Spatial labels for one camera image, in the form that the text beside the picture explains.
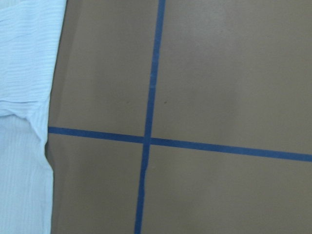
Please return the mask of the light blue button shirt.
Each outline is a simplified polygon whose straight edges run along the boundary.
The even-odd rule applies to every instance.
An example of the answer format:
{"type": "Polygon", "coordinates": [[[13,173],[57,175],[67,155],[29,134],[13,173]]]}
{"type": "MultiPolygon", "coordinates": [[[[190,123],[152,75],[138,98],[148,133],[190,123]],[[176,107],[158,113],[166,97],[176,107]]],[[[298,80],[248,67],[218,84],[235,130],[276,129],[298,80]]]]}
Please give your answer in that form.
{"type": "Polygon", "coordinates": [[[48,234],[53,170],[45,156],[66,1],[0,3],[0,231],[48,234]]]}

